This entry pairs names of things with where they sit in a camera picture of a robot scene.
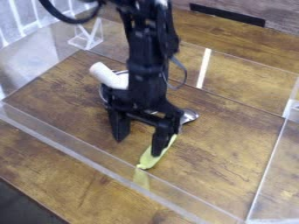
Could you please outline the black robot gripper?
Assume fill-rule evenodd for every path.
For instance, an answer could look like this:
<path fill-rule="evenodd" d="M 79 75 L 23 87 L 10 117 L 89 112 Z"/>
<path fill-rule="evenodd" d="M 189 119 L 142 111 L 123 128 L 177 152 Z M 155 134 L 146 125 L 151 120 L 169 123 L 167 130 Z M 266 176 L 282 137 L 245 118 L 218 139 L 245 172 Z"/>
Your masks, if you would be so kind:
<path fill-rule="evenodd" d="M 166 114 L 173 121 L 161 122 L 155 127 L 151 155 L 159 157 L 169 146 L 174 133 L 179 131 L 179 119 L 183 111 L 167 100 L 169 66 L 159 70 L 129 71 L 129 94 L 126 97 L 127 108 L 109 111 L 109 120 L 113 128 L 113 136 L 122 142 L 131 131 L 131 118 L 127 113 L 145 113 L 158 111 Z"/>

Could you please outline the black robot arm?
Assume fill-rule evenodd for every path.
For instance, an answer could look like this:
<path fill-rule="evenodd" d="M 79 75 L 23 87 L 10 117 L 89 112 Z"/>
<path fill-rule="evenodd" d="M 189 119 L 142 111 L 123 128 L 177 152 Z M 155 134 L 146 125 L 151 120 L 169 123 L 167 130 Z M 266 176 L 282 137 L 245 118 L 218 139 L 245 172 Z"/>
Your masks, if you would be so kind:
<path fill-rule="evenodd" d="M 103 85 L 114 138 L 130 134 L 134 119 L 155 126 L 151 155 L 162 155 L 179 132 L 183 111 L 167 100 L 170 59 L 179 51 L 174 28 L 173 4 L 155 0 L 122 0 L 117 10 L 129 43 L 129 88 Z"/>

